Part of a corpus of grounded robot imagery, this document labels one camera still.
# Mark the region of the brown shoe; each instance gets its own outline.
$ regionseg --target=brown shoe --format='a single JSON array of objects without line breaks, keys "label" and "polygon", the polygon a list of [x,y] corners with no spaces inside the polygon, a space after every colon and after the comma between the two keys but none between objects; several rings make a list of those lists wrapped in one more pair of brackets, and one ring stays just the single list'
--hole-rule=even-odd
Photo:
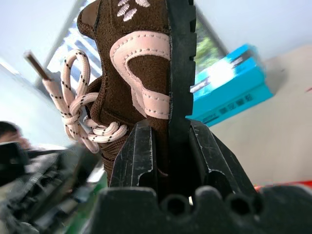
[{"label": "brown shoe", "polygon": [[[95,40],[103,70],[87,90],[99,92],[88,105],[90,117],[105,126],[118,121],[129,130],[146,117],[156,132],[157,167],[164,176],[169,173],[168,131],[178,136],[171,139],[171,150],[178,152],[190,127],[185,116],[192,113],[196,50],[195,10],[190,4],[97,0],[77,21],[79,31]],[[168,19],[177,22],[177,17],[181,25],[169,25]],[[100,145],[109,178],[126,138]]]}]

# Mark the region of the person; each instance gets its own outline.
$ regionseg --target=person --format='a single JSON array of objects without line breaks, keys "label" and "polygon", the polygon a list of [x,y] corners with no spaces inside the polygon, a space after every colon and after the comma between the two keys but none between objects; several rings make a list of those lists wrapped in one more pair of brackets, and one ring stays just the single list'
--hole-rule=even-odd
[{"label": "person", "polygon": [[22,149],[30,149],[29,141],[21,134],[20,128],[10,122],[0,121],[0,143],[17,142]]}]

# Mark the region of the shoelace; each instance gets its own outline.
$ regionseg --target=shoelace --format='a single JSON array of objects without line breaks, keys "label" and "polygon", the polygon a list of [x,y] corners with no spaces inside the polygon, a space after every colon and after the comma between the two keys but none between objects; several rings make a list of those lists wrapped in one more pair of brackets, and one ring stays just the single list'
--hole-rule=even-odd
[{"label": "shoelace", "polygon": [[[81,73],[76,90],[76,97],[71,90],[70,73],[75,60],[81,65]],[[96,124],[92,119],[85,117],[83,122],[91,127],[89,133],[79,123],[82,114],[82,107],[94,102],[98,93],[85,94],[90,80],[90,64],[86,54],[81,50],[72,50],[64,60],[64,67],[61,73],[62,94],[59,87],[53,80],[43,80],[46,90],[49,92],[56,108],[62,114],[65,131],[69,138],[82,141],[92,152],[99,151],[98,143],[107,143],[123,137],[127,131],[127,125],[119,126],[119,123],[112,122],[108,127]]]}]

